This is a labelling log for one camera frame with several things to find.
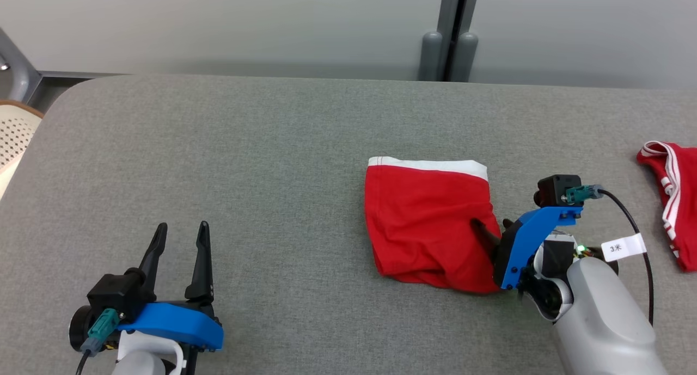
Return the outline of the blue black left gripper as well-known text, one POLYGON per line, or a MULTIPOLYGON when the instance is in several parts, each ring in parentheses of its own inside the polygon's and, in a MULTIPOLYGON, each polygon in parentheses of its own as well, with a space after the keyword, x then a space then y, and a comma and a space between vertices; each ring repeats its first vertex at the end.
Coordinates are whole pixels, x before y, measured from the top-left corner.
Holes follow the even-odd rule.
MULTIPOLYGON (((160 256, 166 247, 167 231, 166 222, 157 226, 139 266, 144 276, 142 295, 147 302, 157 301, 155 281, 160 256)), ((187 300, 147 303, 135 321, 119 323, 116 328, 119 332, 137 331, 209 351, 223 348, 224 330, 212 308, 211 230, 207 221, 199 225, 195 246, 194 270, 185 289, 187 300)))

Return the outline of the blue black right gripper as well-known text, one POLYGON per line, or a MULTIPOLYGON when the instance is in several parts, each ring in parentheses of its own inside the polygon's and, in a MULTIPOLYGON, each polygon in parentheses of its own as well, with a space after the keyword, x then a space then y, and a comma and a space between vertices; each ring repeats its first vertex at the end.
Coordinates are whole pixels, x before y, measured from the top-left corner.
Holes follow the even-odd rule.
POLYGON ((582 206, 547 206, 526 212, 515 222, 505 218, 502 220, 505 231, 501 239, 488 230, 484 222, 471 219, 470 225, 483 250, 496 252, 493 261, 495 283, 502 289, 517 288, 521 271, 547 236, 558 226, 575 225, 582 211, 582 206))

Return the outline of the red shorts with white waistband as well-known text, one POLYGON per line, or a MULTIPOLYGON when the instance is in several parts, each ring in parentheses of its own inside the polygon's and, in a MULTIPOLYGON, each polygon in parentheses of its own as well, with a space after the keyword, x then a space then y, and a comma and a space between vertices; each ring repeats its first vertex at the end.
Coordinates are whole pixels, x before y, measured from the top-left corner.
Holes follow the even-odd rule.
POLYGON ((500 291, 490 246, 472 224, 478 220, 500 237, 480 162, 371 157, 364 216, 384 278, 475 294, 500 291))

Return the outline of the red jersey with white stripes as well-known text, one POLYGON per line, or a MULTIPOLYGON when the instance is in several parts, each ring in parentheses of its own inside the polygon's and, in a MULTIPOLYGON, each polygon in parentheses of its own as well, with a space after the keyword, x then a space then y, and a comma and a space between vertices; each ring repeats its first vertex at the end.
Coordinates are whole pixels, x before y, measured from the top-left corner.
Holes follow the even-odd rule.
POLYGON ((637 162, 656 178, 664 230, 678 266, 697 273, 697 147, 649 141, 637 152, 637 162))

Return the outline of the grey fabric sofa surface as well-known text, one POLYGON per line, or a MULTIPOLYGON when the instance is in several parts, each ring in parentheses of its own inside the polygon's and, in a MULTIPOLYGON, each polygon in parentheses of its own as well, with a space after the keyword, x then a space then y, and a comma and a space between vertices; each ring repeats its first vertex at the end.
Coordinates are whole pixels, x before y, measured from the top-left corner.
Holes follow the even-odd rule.
POLYGON ((382 278, 364 219, 370 157, 488 168, 498 219, 577 174, 643 233, 657 346, 697 375, 697 274, 662 227, 647 141, 697 146, 697 91, 130 75, 50 107, 0 201, 0 375, 73 375, 73 313, 169 227, 155 293, 181 300, 211 226, 222 351, 196 375, 560 375, 551 326, 515 292, 382 278))

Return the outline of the beige perforated laundry basket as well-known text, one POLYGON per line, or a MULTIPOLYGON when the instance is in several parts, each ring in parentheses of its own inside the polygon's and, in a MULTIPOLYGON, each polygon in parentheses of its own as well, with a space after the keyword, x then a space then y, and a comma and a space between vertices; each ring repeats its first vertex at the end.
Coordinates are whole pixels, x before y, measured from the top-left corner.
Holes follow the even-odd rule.
POLYGON ((0 199, 32 141, 44 114, 14 100, 0 100, 0 199))

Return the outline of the grey cylinder post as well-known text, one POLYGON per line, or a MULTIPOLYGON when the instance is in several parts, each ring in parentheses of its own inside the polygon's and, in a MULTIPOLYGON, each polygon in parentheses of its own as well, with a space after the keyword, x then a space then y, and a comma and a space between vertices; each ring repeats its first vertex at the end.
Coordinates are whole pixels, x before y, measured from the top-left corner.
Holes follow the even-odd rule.
POLYGON ((421 38, 419 81, 438 82, 440 80, 439 63, 442 42, 443 36, 438 31, 428 32, 421 38))
POLYGON ((478 41, 478 36, 470 31, 458 36, 450 66, 451 82, 469 81, 478 41))

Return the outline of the grey wall partition frame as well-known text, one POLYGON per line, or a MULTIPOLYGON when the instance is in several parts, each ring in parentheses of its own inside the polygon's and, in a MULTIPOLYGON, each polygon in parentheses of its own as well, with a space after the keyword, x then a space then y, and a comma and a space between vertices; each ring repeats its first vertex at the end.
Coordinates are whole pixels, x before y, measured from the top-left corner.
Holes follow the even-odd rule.
POLYGON ((450 82, 450 66, 455 43, 463 33, 471 30, 477 0, 442 0, 437 31, 443 36, 441 45, 440 80, 450 82))

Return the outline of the grey metal frame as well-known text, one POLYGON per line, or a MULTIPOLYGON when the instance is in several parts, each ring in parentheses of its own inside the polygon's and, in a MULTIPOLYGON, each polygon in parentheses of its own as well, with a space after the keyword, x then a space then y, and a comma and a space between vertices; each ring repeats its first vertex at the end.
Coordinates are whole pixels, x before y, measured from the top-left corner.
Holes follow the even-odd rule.
POLYGON ((42 75, 2 28, 0 28, 0 70, 12 72, 9 99, 29 104, 42 81, 42 75))

